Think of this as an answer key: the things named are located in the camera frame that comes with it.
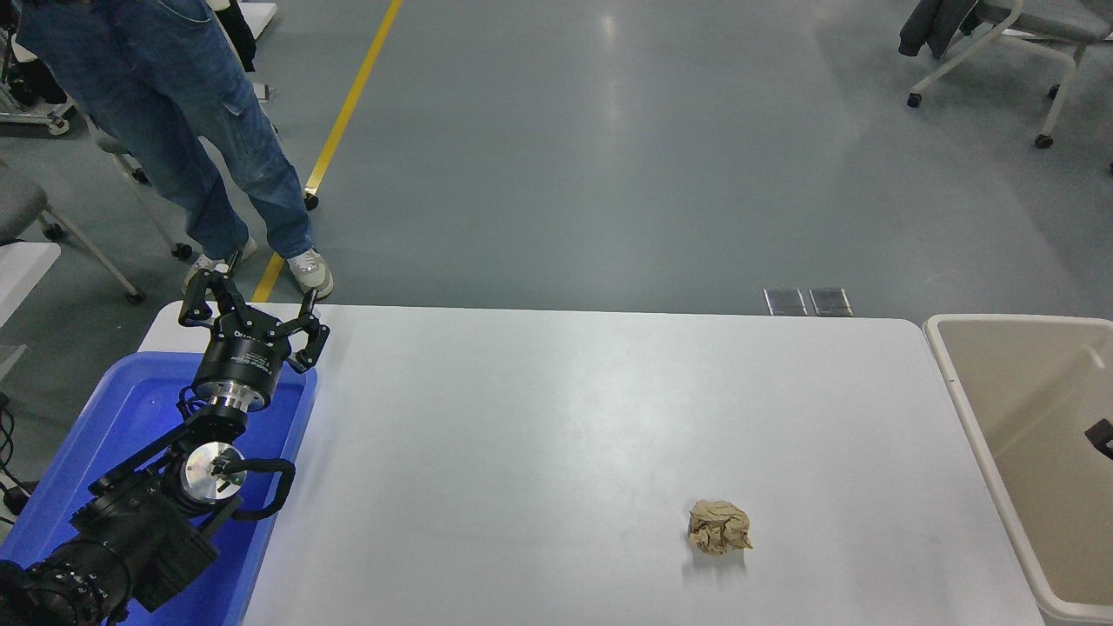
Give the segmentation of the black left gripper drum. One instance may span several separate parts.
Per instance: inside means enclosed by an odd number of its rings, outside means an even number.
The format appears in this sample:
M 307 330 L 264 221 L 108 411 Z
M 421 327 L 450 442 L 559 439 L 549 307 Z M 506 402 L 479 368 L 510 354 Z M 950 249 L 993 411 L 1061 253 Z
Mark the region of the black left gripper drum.
M 250 389 L 255 397 L 274 397 L 290 342 L 279 333 L 282 322 L 265 313 L 217 317 L 210 343 L 193 380 L 198 397 L 214 397 L 219 383 Z

